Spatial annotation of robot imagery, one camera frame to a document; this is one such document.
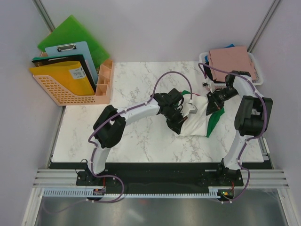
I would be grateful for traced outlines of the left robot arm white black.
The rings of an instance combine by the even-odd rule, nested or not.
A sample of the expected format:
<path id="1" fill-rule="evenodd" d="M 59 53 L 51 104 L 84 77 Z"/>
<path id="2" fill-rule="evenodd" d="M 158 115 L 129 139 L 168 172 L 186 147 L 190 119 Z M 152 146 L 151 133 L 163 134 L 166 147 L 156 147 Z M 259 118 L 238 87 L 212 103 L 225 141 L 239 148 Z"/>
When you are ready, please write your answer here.
<path id="1" fill-rule="evenodd" d="M 89 163 L 87 180 L 93 185 L 103 181 L 103 171 L 110 150 L 122 139 L 125 127 L 140 119 L 158 114 L 166 118 L 167 126 L 176 134 L 181 132 L 182 125 L 188 119 L 181 110 L 184 97 L 177 89 L 169 93 L 155 93 L 150 100 L 140 104 L 115 108 L 112 105 L 105 107 L 96 120 L 94 132 L 88 142 L 95 145 Z"/>

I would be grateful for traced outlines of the green t shirt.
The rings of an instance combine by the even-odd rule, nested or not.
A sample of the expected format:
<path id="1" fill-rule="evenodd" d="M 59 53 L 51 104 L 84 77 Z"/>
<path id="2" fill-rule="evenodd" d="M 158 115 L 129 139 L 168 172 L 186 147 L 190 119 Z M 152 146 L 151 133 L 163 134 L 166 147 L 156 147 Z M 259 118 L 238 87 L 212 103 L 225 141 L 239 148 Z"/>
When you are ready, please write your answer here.
<path id="1" fill-rule="evenodd" d="M 222 108 L 221 110 L 211 114 L 211 117 L 209 119 L 208 123 L 208 128 L 207 128 L 207 136 L 209 137 L 214 130 L 215 126 L 218 124 L 220 117 L 225 113 L 224 109 Z"/>

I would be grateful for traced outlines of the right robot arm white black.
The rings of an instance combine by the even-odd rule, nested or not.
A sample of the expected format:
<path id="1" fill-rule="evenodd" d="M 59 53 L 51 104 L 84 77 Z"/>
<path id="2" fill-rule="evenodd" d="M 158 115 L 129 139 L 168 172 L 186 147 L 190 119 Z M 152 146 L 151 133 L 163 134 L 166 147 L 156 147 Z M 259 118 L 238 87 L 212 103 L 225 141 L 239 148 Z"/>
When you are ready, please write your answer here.
<path id="1" fill-rule="evenodd" d="M 215 174 L 216 182 L 227 185 L 232 180 L 230 170 L 242 169 L 243 154 L 249 141 L 258 139 L 267 130 L 273 100 L 264 97 L 253 85 L 250 73 L 232 71 L 225 77 L 226 87 L 207 93 L 206 114 L 210 115 L 224 107 L 225 101 L 240 96 L 241 102 L 234 119 L 236 135 L 229 152 L 221 161 Z"/>

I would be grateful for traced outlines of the white printed t shirt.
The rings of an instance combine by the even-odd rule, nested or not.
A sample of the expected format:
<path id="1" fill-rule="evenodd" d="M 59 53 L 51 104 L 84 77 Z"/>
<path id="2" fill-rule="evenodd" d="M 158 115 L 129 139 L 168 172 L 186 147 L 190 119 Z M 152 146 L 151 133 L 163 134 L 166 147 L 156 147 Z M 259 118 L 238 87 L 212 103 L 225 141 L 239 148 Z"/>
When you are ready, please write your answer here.
<path id="1" fill-rule="evenodd" d="M 211 115 L 206 115 L 208 99 L 205 96 L 192 95 L 192 104 L 196 106 L 197 112 L 187 115 L 183 123 L 179 137 L 207 136 L 207 128 Z"/>

